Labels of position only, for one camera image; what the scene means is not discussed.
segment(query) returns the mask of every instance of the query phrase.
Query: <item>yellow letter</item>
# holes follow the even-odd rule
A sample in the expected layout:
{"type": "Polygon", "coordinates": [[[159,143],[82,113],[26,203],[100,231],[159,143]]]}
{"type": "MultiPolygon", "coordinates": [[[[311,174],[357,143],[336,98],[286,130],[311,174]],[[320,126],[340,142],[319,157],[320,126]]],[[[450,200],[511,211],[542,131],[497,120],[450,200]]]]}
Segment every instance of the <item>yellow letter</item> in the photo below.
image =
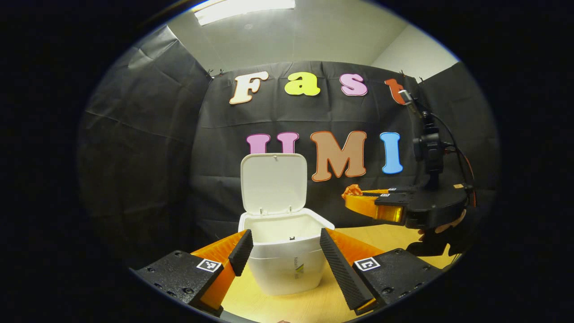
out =
{"type": "Polygon", "coordinates": [[[287,77],[291,82],[285,85],[285,92],[292,95],[317,95],[321,91],[317,87],[317,77],[313,73],[298,72],[287,77]]]}
{"type": "Polygon", "coordinates": [[[319,131],[311,134],[311,140],[317,145],[317,171],[311,177],[315,182],[323,182],[331,178],[327,163],[337,178],[341,177],[345,166],[349,165],[347,177],[363,176],[367,169],[364,167],[363,151],[367,134],[362,131],[352,131],[347,137],[343,149],[329,131],[319,131]]]}
{"type": "Polygon", "coordinates": [[[229,100],[230,104],[245,103],[251,101],[253,96],[249,95],[249,90],[256,93],[259,90],[262,80],[269,78],[269,73],[259,72],[247,75],[239,75],[235,78],[237,85],[235,86],[235,95],[229,100]]]}

